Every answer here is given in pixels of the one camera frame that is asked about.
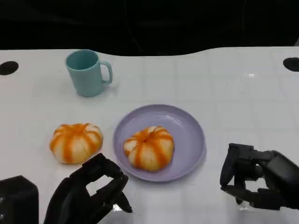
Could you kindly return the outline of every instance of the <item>orange and white pumpkin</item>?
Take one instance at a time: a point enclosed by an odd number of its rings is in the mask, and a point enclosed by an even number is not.
[[[61,125],[54,134],[50,149],[60,163],[85,162],[98,152],[103,144],[103,134],[91,124]]]
[[[134,167],[157,171],[170,163],[174,141],[165,128],[152,126],[127,139],[123,144],[123,149]]]

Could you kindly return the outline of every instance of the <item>plate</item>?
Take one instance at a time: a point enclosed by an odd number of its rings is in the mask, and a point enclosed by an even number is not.
[[[174,153],[171,163],[157,172],[134,168],[123,150],[123,143],[134,133],[149,126],[163,126],[173,136]],[[206,155],[202,128],[189,113],[169,105],[140,107],[118,124],[114,132],[114,151],[120,167],[147,181],[166,182],[190,173]]]

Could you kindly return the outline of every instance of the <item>table surface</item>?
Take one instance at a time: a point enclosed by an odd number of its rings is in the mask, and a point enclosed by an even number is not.
[[[283,66],[297,47],[222,48],[184,56],[122,57],[100,54],[111,63],[114,81],[102,94],[75,93],[64,60],[74,50],[0,51],[0,63],[19,69],[0,77],[0,179],[24,175],[40,192],[40,222],[51,195],[78,166],[56,162],[49,150],[62,123],[93,123],[104,134],[101,152],[115,161],[112,136],[133,109],[170,104],[202,125],[207,156],[180,180],[156,184],[130,176],[125,194],[134,214],[111,212],[107,224],[292,224],[299,212],[238,207],[220,191],[219,176],[228,143],[278,150],[299,164],[299,73]],[[108,178],[88,185],[93,193]],[[263,181],[248,184],[256,190]]]

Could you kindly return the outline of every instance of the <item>toy pumpkin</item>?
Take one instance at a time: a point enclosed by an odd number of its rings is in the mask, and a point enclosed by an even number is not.
[[[85,162],[98,152],[103,144],[103,134],[92,124],[61,125],[54,134],[50,149],[60,163]]]
[[[152,126],[127,139],[123,144],[123,149],[134,167],[158,171],[170,163],[174,141],[165,128]]]

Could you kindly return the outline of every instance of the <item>mug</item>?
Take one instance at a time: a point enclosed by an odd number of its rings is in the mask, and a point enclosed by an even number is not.
[[[101,64],[107,66],[109,80],[103,80]],[[78,50],[71,53],[65,60],[65,65],[71,76],[77,93],[84,97],[100,94],[105,86],[112,83],[112,68],[108,62],[101,62],[99,56],[92,50]]]

